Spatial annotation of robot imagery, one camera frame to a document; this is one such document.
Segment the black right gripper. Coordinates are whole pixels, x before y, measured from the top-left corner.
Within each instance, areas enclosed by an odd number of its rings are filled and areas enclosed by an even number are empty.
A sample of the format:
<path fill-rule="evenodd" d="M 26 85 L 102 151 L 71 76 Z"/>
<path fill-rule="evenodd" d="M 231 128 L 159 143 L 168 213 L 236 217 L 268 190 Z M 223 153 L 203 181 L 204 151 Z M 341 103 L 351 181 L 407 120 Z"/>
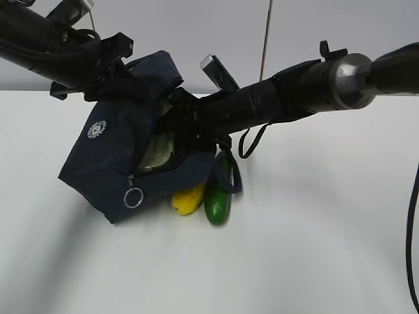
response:
<path fill-rule="evenodd" d="M 167 96 L 170 105 L 167 113 L 158 119 L 158 133 L 172 133 L 175 143 L 187 148 L 210 148 L 212 144 L 219 145 L 221 150 L 232 148 L 229 135 L 214 135 L 209 127 L 205 127 L 198 117 L 200 99 L 184 88 L 175 88 Z"/>

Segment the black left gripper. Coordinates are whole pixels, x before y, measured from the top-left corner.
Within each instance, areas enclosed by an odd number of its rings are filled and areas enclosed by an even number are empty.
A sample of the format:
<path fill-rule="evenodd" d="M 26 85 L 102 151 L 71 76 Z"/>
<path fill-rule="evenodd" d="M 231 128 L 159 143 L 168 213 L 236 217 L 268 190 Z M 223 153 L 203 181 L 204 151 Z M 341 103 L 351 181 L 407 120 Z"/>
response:
<path fill-rule="evenodd" d="M 135 77 L 122 62 L 133 53 L 134 41 L 124 35 L 101 40 L 85 50 L 89 62 L 78 74 L 81 78 L 72 87 L 53 82 L 50 95 L 65 100 L 69 94 L 82 93 L 85 100 L 103 101 L 151 101 L 151 93 L 140 79 Z"/>

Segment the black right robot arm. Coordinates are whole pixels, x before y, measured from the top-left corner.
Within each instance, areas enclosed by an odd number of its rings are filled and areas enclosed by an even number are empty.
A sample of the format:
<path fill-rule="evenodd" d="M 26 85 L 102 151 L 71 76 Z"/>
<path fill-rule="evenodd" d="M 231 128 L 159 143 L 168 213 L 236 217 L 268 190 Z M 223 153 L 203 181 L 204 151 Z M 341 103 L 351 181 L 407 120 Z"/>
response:
<path fill-rule="evenodd" d="M 317 113 L 363 109 L 376 96 L 418 94 L 418 43 L 371 60 L 346 49 L 330 51 L 236 90 L 195 98 L 182 88 L 158 119 L 161 132 L 185 131 L 216 140 L 258 125 L 294 122 Z"/>

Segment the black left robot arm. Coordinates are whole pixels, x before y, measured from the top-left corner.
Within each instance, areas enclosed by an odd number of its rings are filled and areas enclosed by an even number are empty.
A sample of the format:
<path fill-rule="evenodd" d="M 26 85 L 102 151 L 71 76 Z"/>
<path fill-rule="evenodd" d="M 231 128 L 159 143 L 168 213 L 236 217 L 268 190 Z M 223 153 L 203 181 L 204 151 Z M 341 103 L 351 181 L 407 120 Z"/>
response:
<path fill-rule="evenodd" d="M 145 83 L 122 62 L 134 42 L 123 33 L 102 39 L 74 25 L 91 13 L 93 1 L 60 1 L 46 16 L 33 1 L 1 2 L 1 58 L 51 80 L 50 95 L 65 100 L 82 93 L 85 101 L 149 101 Z"/>

